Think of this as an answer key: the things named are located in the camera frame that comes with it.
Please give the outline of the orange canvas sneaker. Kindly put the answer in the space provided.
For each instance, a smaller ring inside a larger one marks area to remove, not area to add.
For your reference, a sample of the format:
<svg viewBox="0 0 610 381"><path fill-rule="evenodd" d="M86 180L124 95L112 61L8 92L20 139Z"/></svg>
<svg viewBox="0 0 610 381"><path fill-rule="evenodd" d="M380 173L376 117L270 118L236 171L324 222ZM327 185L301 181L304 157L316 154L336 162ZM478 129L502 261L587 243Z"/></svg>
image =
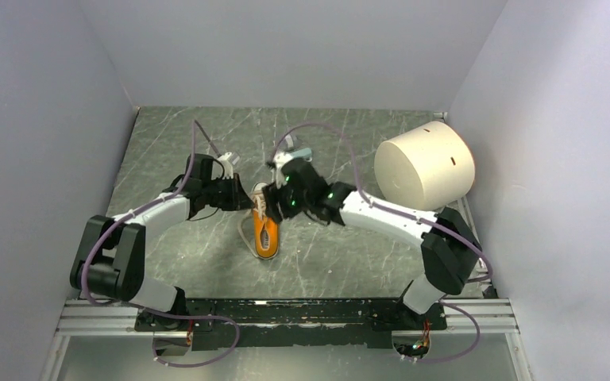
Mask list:
<svg viewBox="0 0 610 381"><path fill-rule="evenodd" d="M255 253L259 259L270 260L279 251L279 225L267 215L267 203L263 188L268 184L256 183L253 186L251 199Z"/></svg>

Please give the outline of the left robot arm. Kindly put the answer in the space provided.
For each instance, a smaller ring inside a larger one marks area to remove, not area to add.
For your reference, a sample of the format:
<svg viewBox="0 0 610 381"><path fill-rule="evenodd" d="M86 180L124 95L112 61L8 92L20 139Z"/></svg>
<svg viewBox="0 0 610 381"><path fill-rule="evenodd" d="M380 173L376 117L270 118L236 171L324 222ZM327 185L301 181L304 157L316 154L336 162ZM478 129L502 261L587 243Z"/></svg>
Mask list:
<svg viewBox="0 0 610 381"><path fill-rule="evenodd" d="M234 170L238 161L233 152L220 157L196 153L187 158L185 173L151 202L113 217L91 217L70 271L71 286L84 295L98 294L156 310L156 319L166 329L184 326L188 318L185 294L146 276L146 245L208 206L223 211L251 209L253 201Z"/></svg>

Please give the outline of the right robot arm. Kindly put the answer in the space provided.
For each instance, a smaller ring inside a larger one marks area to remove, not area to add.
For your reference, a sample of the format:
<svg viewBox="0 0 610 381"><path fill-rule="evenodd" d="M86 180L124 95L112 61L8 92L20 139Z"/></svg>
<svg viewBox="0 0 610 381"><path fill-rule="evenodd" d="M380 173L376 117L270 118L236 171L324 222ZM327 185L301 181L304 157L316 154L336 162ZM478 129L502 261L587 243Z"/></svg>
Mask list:
<svg viewBox="0 0 610 381"><path fill-rule="evenodd" d="M427 311L447 295L458 295L482 257L480 244L456 210L413 210L374 198L352 184L328 183L301 158L268 161L273 181L264 187L265 212L277 223L306 214L324 225L336 224L382 233L418 248L423 273L400 296L396 316L417 328Z"/></svg>

